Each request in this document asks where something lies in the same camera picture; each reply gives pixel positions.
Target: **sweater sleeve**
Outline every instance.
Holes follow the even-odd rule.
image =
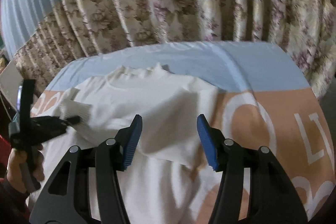
[[[0,199],[6,201],[7,205],[11,206],[14,213],[16,212],[16,214],[21,214],[25,219],[29,219],[29,210],[26,206],[26,199],[29,194],[20,193],[15,190],[6,177],[5,179],[0,179],[0,184]]]

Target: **fabric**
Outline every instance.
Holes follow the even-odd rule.
[[[29,224],[29,210],[25,200],[28,194],[22,194],[9,184],[7,179],[0,179],[0,219],[3,224]]]
[[[0,2],[4,42],[15,45],[9,52],[23,77],[37,80],[39,95],[73,60],[173,41],[276,43],[302,70],[317,98],[336,70],[334,0]]]
[[[78,139],[86,140],[86,148],[97,146],[140,114],[143,129],[133,164],[118,173],[130,222],[178,223],[190,198],[190,173],[200,144],[195,120],[201,113],[211,118],[217,92],[198,78],[174,75],[161,66],[120,67],[105,77],[89,78],[43,113],[61,118],[78,114],[83,120],[71,137],[45,145],[46,179]]]

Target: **bed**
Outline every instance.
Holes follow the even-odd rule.
[[[71,62],[58,73],[35,104],[32,115],[54,113],[53,108],[62,101],[65,90],[73,87],[80,89],[79,84],[90,77],[107,75],[120,66],[144,69],[155,67],[157,63],[160,63],[162,68],[170,73],[195,76],[218,87],[219,94],[212,116],[212,126],[221,128],[226,137],[231,137],[246,147],[255,149],[260,145],[269,146],[276,153],[277,158],[297,187],[305,204],[308,218],[310,219],[316,214],[317,208],[320,208],[331,193],[335,183],[331,136],[322,110],[305,77],[290,57],[276,45],[265,42],[169,43],[127,48],[102,56],[82,58]],[[239,99],[241,103],[238,104],[238,107],[246,106],[239,107],[240,110],[236,111],[237,114],[232,122],[230,119],[227,123],[223,122],[227,117],[225,113],[230,112],[226,109],[229,101],[233,98],[240,98],[240,96],[242,99]],[[318,117],[317,123],[312,114]],[[258,116],[262,117],[264,122],[261,123],[262,125],[252,126],[258,120]],[[257,133],[259,130],[265,130],[263,129],[265,123],[266,132],[268,132],[266,134],[267,136],[270,134],[266,138]],[[228,133],[231,130],[228,129],[227,124],[231,124],[231,128],[235,128],[230,133],[231,135]],[[68,136],[45,144],[46,178],[71,145],[79,145],[82,149],[89,148],[96,145],[95,140],[98,138],[99,133],[93,133],[88,139],[81,135],[80,129],[77,129],[75,133],[72,132]],[[310,145],[306,146],[306,140],[309,140],[311,148]],[[316,151],[321,149],[324,151],[324,156],[317,157],[318,160],[313,160],[314,164],[312,164],[309,160],[310,154],[314,155]],[[303,170],[297,168],[299,162],[301,166],[305,166]],[[193,168],[197,170],[196,179],[190,177],[187,182],[183,181],[186,185],[191,185],[191,188],[184,188],[182,205],[177,206],[175,203],[167,202],[167,206],[160,207],[163,215],[174,215],[177,220],[176,218],[168,218],[167,220],[157,212],[153,214],[155,205],[152,204],[151,206],[154,207],[150,209],[150,201],[143,194],[134,189],[131,193],[127,191],[127,183],[131,183],[127,182],[127,175],[131,173],[120,173],[122,195],[128,197],[125,200],[125,206],[131,222],[148,223],[148,221],[153,221],[155,223],[162,221],[162,219],[165,219],[167,223],[206,222],[212,211],[221,174],[214,173],[204,162],[198,163]],[[324,175],[317,175],[316,168],[321,168]],[[151,172],[148,172],[145,175],[138,175],[137,180],[147,181],[151,176]],[[246,184],[244,187],[245,198],[247,198],[249,187]],[[162,188],[155,188],[155,190],[145,189],[147,193],[151,193],[152,197],[163,195],[164,191],[174,191],[174,187],[167,190],[164,185]],[[303,189],[307,191],[307,195],[301,192]],[[38,194],[39,192],[31,196],[30,206],[33,206]],[[139,207],[142,209],[141,212],[137,210],[139,203],[142,204]],[[91,210],[99,219],[94,202]]]

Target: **human hand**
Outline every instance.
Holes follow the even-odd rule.
[[[42,150],[43,146],[40,144],[37,147],[38,150]],[[27,153],[25,151],[18,151],[16,149],[12,149],[9,160],[8,160],[8,171],[7,171],[7,180],[10,185],[17,191],[21,193],[26,193],[27,189],[22,181],[22,175],[20,170],[20,164],[26,162]],[[35,160],[36,169],[33,171],[33,176],[36,178],[38,182],[44,180],[43,173],[43,160],[44,157],[41,152],[39,152],[38,156]]]

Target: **sweater cuff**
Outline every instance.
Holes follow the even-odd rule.
[[[91,108],[92,105],[65,99],[59,104],[59,110],[61,112],[60,118],[65,120],[66,118],[78,115],[81,118],[81,122],[88,123]]]
[[[15,190],[7,180],[7,176],[2,182],[2,187],[7,192],[8,196],[13,201],[18,210],[24,213],[26,211],[26,199],[29,197],[29,193],[21,193],[18,190]]]

